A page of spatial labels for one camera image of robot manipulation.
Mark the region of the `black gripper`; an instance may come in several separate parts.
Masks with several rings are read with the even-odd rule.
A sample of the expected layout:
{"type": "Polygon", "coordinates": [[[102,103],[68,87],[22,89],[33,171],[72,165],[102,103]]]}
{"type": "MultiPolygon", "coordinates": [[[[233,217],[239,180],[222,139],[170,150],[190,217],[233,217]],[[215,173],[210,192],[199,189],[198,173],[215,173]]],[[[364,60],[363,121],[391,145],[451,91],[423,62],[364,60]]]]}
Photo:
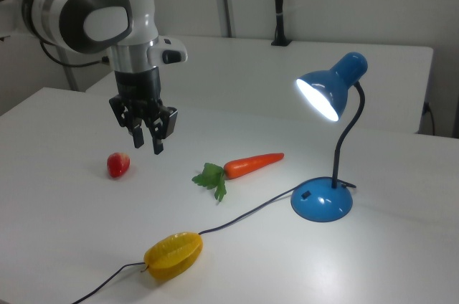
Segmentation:
{"type": "Polygon", "coordinates": [[[147,110],[145,119],[150,131],[153,152],[159,155],[163,150],[163,140],[173,132],[178,117],[178,110],[162,105],[161,81],[159,69],[127,73],[115,71],[118,94],[109,99],[109,104],[118,124],[127,128],[133,138],[135,148],[144,144],[142,119],[136,116],[135,110],[147,110]]]}

